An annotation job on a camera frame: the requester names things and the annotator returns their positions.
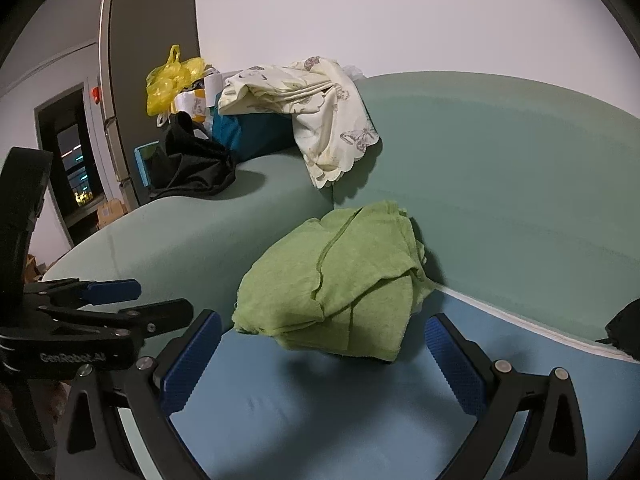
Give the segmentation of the green knit garment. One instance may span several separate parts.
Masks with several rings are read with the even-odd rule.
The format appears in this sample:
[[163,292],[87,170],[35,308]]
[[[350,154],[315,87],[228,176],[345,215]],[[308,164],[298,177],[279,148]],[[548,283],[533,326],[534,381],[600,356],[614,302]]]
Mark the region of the green knit garment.
[[392,200],[334,209],[270,246],[242,278],[234,329],[288,350],[397,359],[434,284],[408,211]]

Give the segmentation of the cardboard box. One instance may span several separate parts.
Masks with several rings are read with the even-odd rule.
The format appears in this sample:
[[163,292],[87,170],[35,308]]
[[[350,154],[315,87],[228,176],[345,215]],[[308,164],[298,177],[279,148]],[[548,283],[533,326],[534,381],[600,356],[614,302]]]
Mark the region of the cardboard box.
[[118,198],[113,198],[101,204],[96,211],[98,214],[98,228],[104,229],[109,224],[127,213],[126,205]]

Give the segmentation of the blue bed sheet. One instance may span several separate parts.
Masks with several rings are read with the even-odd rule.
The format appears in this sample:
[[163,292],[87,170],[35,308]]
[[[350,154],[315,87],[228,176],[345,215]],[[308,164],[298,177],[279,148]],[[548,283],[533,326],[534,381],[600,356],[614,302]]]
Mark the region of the blue bed sheet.
[[520,372],[565,368],[589,475],[612,472],[639,429],[638,365],[559,344],[441,292],[425,300],[391,363],[226,333],[172,423],[214,479],[433,479],[474,425],[425,347],[436,312]]

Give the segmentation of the black garment on bin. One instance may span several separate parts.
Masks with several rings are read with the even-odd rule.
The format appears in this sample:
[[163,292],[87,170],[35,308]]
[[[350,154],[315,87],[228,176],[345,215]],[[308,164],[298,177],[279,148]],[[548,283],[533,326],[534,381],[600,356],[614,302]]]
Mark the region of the black garment on bin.
[[186,112],[169,116],[165,136],[145,161],[150,181],[150,199],[168,196],[207,198],[235,181],[235,159],[232,153],[213,139],[202,139],[204,133]]

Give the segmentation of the dark doorway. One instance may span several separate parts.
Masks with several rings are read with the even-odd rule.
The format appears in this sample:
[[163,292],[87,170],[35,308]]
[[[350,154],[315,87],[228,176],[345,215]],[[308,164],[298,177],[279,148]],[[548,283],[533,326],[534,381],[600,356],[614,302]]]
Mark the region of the dark doorway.
[[76,86],[35,110],[40,148],[53,155],[50,174],[56,211],[70,244],[98,230],[105,200],[85,111],[84,90]]

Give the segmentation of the blue storage bin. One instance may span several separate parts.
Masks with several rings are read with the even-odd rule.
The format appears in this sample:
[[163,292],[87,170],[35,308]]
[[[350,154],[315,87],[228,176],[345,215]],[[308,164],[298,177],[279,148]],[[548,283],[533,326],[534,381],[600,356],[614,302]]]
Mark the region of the blue storage bin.
[[[202,139],[213,139],[228,148],[234,156],[235,168],[240,162],[288,150],[295,145],[293,121],[288,115],[276,113],[221,115],[213,112],[212,124],[209,127],[198,122],[196,124],[204,127],[204,133],[195,131],[197,136]],[[165,125],[160,128],[162,132],[160,140],[141,145],[134,150],[142,184],[149,192],[150,181],[145,161],[163,140]]]

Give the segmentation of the white paper items in bin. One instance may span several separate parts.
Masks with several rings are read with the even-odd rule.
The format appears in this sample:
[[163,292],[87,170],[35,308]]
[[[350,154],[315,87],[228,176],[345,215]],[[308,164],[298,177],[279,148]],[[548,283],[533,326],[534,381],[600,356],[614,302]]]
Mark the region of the white paper items in bin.
[[217,105],[217,96],[224,88],[226,78],[220,70],[207,65],[204,77],[179,92],[170,103],[169,110],[157,115],[157,127],[165,125],[170,114],[179,112],[185,112],[194,122],[207,125],[210,122],[210,110]]

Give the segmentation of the yellow plastic bag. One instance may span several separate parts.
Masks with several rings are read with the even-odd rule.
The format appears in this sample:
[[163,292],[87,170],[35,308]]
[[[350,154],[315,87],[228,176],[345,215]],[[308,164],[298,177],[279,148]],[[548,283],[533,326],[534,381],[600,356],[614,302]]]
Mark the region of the yellow plastic bag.
[[196,56],[183,61],[181,49],[173,44],[164,65],[153,68],[145,78],[146,114],[166,113],[178,94],[203,78],[206,62]]

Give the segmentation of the green bed blanket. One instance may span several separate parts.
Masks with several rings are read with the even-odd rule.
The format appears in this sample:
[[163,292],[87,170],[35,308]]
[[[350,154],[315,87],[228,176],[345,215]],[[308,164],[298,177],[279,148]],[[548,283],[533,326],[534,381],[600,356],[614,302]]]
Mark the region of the green bed blanket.
[[276,240],[334,207],[393,200],[426,247],[428,277],[496,318],[611,359],[606,323],[639,295],[639,122],[592,96],[505,76],[359,81],[380,135],[315,188],[294,151],[243,162],[206,200],[167,197],[91,235],[47,276],[133,278],[141,298],[232,311]]

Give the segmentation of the cream floral cloth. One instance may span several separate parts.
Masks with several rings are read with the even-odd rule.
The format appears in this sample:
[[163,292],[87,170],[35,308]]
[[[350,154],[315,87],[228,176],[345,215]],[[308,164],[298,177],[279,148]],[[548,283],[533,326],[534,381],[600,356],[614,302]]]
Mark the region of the cream floral cloth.
[[218,110],[221,115],[290,116],[295,143],[316,188],[340,180],[380,140],[352,78],[322,56],[241,70],[224,84]]

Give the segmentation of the grey tall cabinet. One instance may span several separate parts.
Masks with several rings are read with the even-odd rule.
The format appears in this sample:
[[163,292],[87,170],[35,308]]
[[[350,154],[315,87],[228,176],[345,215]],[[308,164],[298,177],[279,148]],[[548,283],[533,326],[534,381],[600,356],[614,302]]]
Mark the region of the grey tall cabinet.
[[195,0],[102,0],[99,38],[100,107],[122,201],[130,210],[149,203],[134,150],[160,140],[146,112],[146,76],[164,65],[170,48],[200,55]]

